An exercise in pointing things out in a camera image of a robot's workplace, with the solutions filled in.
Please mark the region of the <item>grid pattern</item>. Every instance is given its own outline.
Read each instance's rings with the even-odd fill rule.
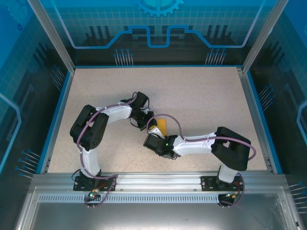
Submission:
[[[276,41],[285,53],[279,68],[285,72],[293,71],[301,90],[307,97],[307,48],[285,13],[281,15],[266,44]]]
[[[259,10],[259,7],[241,6],[180,6],[179,10],[168,14],[166,17],[151,17],[143,13],[137,7],[105,7],[105,8],[60,8],[59,12],[76,46],[82,46],[86,40],[85,34],[90,34],[89,26],[96,30],[97,26],[108,26],[111,36],[124,30],[128,25],[154,26],[154,35],[162,36],[162,27],[174,24],[187,24],[193,26],[202,35],[206,35],[209,25],[214,31],[217,25],[221,28],[228,25],[226,34],[231,32],[231,39],[236,45],[241,45],[251,27],[251,24]],[[262,28],[265,19],[269,15],[271,7],[264,7],[257,20],[254,30],[249,38],[249,43],[253,43]],[[47,9],[50,18],[58,29],[60,36],[67,42],[60,21],[53,9]]]
[[[0,69],[0,92],[9,100],[13,100],[26,71],[37,72],[39,64],[32,55],[39,42],[52,45],[36,16],[32,16]],[[0,123],[8,108],[0,99]]]

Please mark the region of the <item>blue enclosure wall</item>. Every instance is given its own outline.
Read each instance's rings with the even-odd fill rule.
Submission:
[[[240,65],[275,0],[42,0],[75,65]]]
[[[27,1],[0,1],[0,33],[0,228],[11,230],[67,69]]]
[[[289,0],[250,71],[290,185],[307,184],[306,9]]]

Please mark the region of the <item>beige work surface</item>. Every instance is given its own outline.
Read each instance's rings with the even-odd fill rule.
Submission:
[[[150,98],[155,115],[170,114],[180,122],[184,136],[215,132],[225,126],[250,139],[257,156],[249,170],[265,170],[259,141],[235,67],[178,67],[129,69],[77,69],[59,128],[49,173],[79,169],[80,157],[69,135],[82,108],[105,107],[141,91]],[[167,118],[167,134],[178,134]],[[143,147],[146,131],[129,120],[108,124],[98,147],[103,172],[178,172],[218,170],[221,162],[213,154],[193,154],[175,161]]]

